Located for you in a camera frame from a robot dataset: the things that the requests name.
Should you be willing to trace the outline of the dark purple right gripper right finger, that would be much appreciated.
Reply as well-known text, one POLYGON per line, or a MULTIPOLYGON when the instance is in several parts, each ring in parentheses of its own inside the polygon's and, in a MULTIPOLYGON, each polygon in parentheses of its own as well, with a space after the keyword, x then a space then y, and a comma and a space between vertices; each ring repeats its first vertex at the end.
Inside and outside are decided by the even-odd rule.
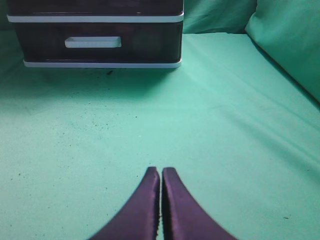
POLYGON ((177 171, 162 171, 162 225, 165 240, 235 240, 190 194, 177 171))

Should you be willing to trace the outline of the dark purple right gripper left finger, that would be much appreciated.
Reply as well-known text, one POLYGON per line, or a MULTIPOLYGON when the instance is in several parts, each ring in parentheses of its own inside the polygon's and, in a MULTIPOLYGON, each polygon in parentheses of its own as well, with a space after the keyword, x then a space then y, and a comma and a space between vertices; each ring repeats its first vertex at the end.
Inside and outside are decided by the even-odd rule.
POLYGON ((124 206, 92 240, 155 240, 160 221, 160 176, 155 166, 146 172, 124 206))

